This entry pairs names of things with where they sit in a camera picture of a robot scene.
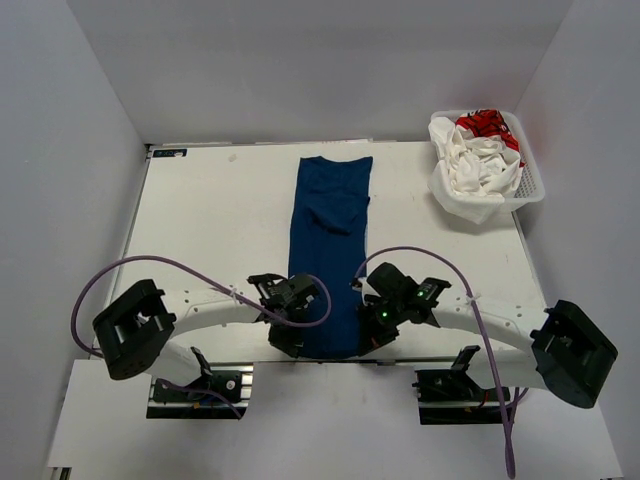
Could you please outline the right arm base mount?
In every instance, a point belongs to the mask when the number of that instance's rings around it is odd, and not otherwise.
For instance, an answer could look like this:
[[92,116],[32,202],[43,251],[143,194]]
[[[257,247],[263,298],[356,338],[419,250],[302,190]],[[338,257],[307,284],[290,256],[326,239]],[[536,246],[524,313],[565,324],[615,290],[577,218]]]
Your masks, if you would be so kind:
[[418,370],[412,386],[423,426],[502,423],[496,388],[482,388],[462,371]]

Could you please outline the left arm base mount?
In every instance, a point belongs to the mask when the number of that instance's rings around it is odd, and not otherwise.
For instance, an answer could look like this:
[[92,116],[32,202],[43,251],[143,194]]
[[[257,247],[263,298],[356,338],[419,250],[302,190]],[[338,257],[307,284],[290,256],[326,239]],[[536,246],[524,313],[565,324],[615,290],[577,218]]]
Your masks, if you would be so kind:
[[249,405],[253,384],[250,365],[212,365],[207,383],[195,383],[185,392],[154,378],[149,390],[147,419],[239,420]]

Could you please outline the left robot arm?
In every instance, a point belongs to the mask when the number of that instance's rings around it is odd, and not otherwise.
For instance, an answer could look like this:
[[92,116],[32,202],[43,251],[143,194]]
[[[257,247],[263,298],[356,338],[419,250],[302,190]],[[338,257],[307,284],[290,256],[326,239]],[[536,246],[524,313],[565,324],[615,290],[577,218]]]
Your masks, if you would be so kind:
[[199,399],[211,387],[211,370],[202,352],[174,341],[184,333],[229,324],[270,323],[308,328],[307,311],[329,292],[317,278],[274,274],[248,278],[260,299],[253,301],[232,288],[165,291],[151,279],[136,282],[93,320],[93,329],[113,380],[142,373],[176,385]]

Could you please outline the blue t shirt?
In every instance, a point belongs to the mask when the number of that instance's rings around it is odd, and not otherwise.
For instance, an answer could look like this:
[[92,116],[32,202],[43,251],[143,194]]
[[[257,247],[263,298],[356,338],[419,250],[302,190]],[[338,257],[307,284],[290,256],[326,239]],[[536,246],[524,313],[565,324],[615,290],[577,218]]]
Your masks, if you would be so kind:
[[360,294],[353,275],[366,258],[366,232],[373,159],[336,162],[300,160],[290,223],[288,273],[318,277],[332,299],[319,326],[300,329],[300,355],[342,359],[357,353]]

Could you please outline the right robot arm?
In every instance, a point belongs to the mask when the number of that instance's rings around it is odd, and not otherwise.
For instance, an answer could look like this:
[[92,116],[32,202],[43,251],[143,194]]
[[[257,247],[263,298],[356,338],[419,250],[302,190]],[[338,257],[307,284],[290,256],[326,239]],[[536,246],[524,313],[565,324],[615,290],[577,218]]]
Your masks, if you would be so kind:
[[269,343],[292,358],[354,359],[392,343],[400,325],[411,323],[485,333],[507,345],[493,354],[465,346],[448,368],[417,371],[419,400],[437,408],[493,406],[500,398],[514,400],[517,389],[539,389],[589,409],[618,357],[613,343],[569,301],[544,310],[475,302],[448,281],[417,282],[388,262],[351,286],[351,300],[339,304],[306,274],[268,276],[261,302],[287,321],[272,324]]

